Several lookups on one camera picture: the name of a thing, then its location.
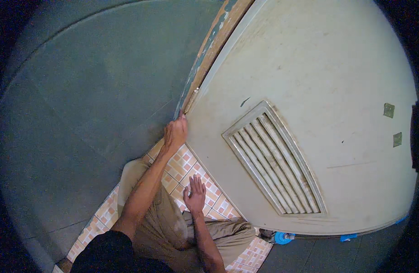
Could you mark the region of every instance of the blue tape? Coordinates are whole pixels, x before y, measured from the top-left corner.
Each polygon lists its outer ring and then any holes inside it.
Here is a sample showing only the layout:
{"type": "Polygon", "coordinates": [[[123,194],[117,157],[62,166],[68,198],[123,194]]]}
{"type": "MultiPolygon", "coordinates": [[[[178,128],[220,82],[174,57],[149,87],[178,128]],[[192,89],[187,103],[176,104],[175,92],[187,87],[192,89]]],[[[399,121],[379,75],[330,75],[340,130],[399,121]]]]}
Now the blue tape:
{"type": "Polygon", "coordinates": [[[400,222],[402,222],[403,220],[405,220],[408,217],[408,215],[405,215],[402,219],[396,221],[395,224],[399,224],[400,222]]]}
{"type": "Polygon", "coordinates": [[[353,233],[353,234],[345,234],[345,235],[342,235],[340,237],[340,242],[350,241],[352,238],[356,238],[356,237],[357,237],[357,234],[356,233],[353,233]]]}
{"type": "Polygon", "coordinates": [[[293,240],[293,239],[284,238],[285,234],[296,235],[294,233],[277,232],[275,234],[275,243],[277,243],[278,245],[285,245],[285,244],[288,244],[289,242],[291,242],[293,240]]]}

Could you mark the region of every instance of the left hand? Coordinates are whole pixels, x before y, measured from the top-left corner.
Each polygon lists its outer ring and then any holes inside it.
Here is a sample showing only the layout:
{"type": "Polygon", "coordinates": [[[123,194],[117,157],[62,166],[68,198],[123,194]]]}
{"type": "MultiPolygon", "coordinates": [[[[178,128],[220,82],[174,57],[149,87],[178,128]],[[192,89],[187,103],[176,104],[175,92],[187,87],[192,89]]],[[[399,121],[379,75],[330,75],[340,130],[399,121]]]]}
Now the left hand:
{"type": "Polygon", "coordinates": [[[202,210],[205,206],[207,187],[202,183],[200,177],[197,177],[196,175],[194,175],[193,178],[190,177],[190,187],[190,196],[188,196],[188,186],[184,189],[184,203],[194,218],[203,216],[202,210]]]}
{"type": "Polygon", "coordinates": [[[182,110],[175,121],[169,122],[164,128],[164,146],[163,148],[169,156],[174,154],[184,145],[188,135],[188,124],[185,114],[182,110]]]}

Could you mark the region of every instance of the door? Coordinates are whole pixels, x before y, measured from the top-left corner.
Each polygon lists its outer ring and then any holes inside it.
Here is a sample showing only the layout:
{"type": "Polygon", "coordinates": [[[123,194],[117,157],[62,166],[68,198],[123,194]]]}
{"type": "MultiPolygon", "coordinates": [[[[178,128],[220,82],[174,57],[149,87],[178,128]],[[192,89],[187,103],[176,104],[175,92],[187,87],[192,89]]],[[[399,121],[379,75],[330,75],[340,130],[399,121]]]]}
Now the door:
{"type": "Polygon", "coordinates": [[[188,145],[255,226],[366,232],[411,205],[415,100],[374,3],[257,0],[187,114],[188,145]]]}

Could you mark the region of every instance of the khaki pants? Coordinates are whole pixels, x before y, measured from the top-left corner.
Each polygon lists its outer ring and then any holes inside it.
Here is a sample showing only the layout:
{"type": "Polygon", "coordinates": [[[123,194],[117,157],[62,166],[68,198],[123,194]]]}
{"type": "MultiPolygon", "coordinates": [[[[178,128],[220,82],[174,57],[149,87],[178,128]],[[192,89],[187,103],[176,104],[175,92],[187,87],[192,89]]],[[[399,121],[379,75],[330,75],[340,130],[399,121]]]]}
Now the khaki pants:
{"type": "MultiPolygon", "coordinates": [[[[138,180],[148,168],[139,159],[125,165],[119,184],[119,216],[130,192],[138,186],[138,180]]],[[[255,230],[244,221],[205,218],[205,222],[225,267],[237,259],[255,237],[255,230]]],[[[136,230],[133,248],[136,256],[159,259],[176,272],[202,272],[191,214],[187,211],[182,214],[163,186],[160,186],[142,225],[136,230]]]]}

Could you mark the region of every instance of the man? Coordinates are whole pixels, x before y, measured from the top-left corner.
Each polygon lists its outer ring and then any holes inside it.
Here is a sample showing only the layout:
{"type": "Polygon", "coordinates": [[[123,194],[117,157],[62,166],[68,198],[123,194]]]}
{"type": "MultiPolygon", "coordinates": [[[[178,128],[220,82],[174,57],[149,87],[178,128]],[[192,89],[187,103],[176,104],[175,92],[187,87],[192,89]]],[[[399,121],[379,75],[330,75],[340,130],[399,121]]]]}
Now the man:
{"type": "Polygon", "coordinates": [[[187,139],[184,114],[164,129],[164,145],[149,167],[127,163],[119,184],[119,219],[79,254],[71,272],[225,272],[250,244],[254,229],[244,221],[203,215],[206,187],[190,177],[181,214],[161,184],[169,159],[187,139]]]}

